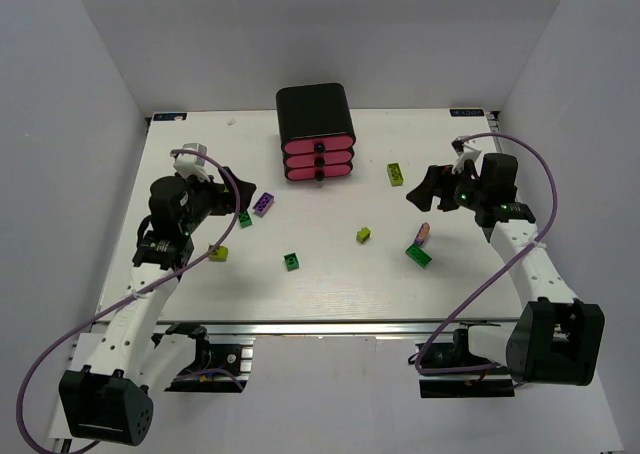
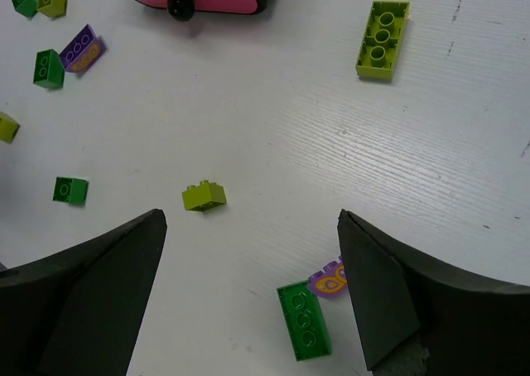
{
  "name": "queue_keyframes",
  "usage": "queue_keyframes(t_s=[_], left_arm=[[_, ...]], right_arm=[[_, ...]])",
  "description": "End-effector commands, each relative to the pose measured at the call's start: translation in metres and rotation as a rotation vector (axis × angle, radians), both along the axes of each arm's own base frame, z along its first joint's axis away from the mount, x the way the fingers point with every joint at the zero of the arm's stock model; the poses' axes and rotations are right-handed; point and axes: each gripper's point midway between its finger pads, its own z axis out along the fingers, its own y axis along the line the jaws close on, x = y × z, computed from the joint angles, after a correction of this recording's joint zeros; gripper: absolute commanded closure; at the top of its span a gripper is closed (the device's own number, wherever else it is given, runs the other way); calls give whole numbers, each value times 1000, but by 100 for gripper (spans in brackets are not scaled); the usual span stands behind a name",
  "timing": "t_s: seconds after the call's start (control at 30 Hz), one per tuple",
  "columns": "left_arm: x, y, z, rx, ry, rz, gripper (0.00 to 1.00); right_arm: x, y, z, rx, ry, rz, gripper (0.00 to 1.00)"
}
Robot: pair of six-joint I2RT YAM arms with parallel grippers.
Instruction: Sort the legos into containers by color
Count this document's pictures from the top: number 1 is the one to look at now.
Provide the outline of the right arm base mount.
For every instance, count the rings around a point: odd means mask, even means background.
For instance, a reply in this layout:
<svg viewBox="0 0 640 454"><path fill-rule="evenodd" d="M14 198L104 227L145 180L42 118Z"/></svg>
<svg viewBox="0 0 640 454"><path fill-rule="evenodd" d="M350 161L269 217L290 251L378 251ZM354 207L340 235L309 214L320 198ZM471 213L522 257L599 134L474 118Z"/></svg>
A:
<svg viewBox="0 0 640 454"><path fill-rule="evenodd" d="M505 367L472 370L488 365L489 360L473 355L468 346L468 328L453 330L449 338L434 342L420 360L422 370L438 370L421 374L421 399L511 398L518 387Z"/></svg>

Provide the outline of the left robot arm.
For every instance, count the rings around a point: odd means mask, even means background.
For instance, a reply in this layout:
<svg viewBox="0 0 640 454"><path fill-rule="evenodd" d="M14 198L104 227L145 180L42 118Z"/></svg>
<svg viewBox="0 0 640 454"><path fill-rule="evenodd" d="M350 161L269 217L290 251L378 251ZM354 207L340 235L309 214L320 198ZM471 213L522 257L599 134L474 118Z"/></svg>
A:
<svg viewBox="0 0 640 454"><path fill-rule="evenodd" d="M160 336L154 331L190 263L195 230L210 216L236 215L251 203L255 184L229 168L220 174L217 183L200 167L179 168L151 184L125 294L83 367L66 371L59 383L72 436L141 444L153 419L154 394L179 375L209 366L202 326L175 323Z"/></svg>

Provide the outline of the lime long lego brick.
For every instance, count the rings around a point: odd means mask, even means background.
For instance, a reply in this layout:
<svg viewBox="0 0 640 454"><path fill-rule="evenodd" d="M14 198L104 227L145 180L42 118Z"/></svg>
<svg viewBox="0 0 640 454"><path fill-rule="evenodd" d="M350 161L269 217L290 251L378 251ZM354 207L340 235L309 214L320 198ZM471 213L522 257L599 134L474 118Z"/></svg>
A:
<svg viewBox="0 0 640 454"><path fill-rule="evenodd" d="M387 165L387 175L392 187L398 187L404 184L404 177L398 163L389 163Z"/></svg>

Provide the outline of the dark green square lego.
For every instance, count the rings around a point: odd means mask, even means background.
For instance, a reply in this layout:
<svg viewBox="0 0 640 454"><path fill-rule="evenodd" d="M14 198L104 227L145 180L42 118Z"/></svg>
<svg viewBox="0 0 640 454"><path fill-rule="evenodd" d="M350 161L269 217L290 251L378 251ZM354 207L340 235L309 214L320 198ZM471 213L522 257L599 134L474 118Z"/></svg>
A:
<svg viewBox="0 0 640 454"><path fill-rule="evenodd" d="M288 271L297 270L300 267L299 259L295 253L286 254L284 263Z"/></svg>

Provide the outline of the dark green curved lego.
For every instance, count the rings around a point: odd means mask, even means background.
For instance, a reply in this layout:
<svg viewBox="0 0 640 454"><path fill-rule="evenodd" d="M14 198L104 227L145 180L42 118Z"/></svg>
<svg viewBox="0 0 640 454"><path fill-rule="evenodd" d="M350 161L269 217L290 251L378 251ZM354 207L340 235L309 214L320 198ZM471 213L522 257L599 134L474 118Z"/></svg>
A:
<svg viewBox="0 0 640 454"><path fill-rule="evenodd" d="M239 213L238 223L241 228L246 228L253 224L251 216L247 211L242 211Z"/></svg>

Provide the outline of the dark green long lego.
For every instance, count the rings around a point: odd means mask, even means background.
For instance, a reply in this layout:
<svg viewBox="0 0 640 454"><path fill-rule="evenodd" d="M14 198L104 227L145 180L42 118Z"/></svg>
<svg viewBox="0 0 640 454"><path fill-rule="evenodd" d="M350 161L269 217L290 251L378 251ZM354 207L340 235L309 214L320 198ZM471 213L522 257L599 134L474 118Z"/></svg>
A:
<svg viewBox="0 0 640 454"><path fill-rule="evenodd" d="M405 253L421 268L426 268L432 262L432 257L418 245L410 245L406 248Z"/></svg>

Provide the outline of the lime small lego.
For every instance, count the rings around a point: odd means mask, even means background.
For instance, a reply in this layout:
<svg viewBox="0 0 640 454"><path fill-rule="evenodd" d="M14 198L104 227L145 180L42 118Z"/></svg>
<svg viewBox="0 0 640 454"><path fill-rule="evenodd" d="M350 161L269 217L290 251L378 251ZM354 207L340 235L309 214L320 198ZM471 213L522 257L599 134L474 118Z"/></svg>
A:
<svg viewBox="0 0 640 454"><path fill-rule="evenodd" d="M356 240L363 244L371 237L371 230L368 227L362 227L356 234Z"/></svg>

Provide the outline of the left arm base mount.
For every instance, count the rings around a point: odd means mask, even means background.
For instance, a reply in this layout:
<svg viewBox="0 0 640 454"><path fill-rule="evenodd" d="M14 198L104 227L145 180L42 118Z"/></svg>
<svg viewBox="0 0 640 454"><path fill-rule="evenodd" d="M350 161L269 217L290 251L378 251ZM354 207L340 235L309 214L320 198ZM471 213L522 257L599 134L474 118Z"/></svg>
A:
<svg viewBox="0 0 640 454"><path fill-rule="evenodd" d="M197 323L173 323L164 333L151 336L156 349L166 335L183 335L195 341L195 353L191 362L174 377L166 392L181 393L241 393L246 384L242 376L249 373L242 367L247 360L243 354L245 345L211 340L204 325Z"/></svg>

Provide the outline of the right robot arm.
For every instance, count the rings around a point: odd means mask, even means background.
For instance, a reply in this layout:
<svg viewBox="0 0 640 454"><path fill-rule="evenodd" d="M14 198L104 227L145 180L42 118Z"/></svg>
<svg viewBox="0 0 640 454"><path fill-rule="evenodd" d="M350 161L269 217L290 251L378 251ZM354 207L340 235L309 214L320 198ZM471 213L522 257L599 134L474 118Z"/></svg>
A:
<svg viewBox="0 0 640 454"><path fill-rule="evenodd" d="M504 368L517 383L591 383L605 317L596 304L581 301L561 279L538 240L531 209L517 201L518 161L507 154L484 156L477 169L463 154L454 165L432 165L407 195L423 212L472 211L500 255L523 311L514 324L464 323L452 347L441 352L430 339L417 354L416 369L437 376Z"/></svg>

